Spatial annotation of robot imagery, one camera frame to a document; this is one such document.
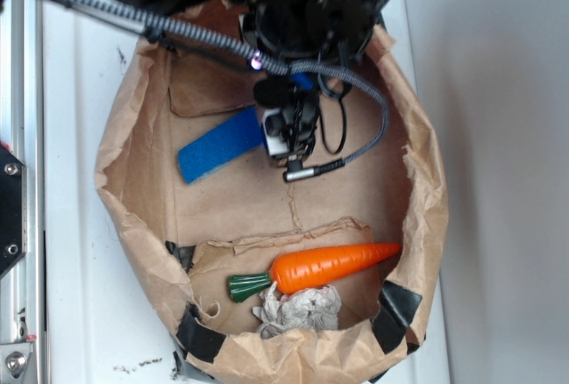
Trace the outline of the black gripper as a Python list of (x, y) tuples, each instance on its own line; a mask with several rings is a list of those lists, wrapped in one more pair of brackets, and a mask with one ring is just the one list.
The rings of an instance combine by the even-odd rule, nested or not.
[(280, 60), (360, 60), (389, 0), (252, 0), (242, 38)]

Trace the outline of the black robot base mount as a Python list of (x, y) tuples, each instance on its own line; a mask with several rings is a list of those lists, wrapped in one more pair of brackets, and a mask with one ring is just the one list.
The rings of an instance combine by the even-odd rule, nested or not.
[(1, 143), (1, 278), (26, 253), (26, 166)]

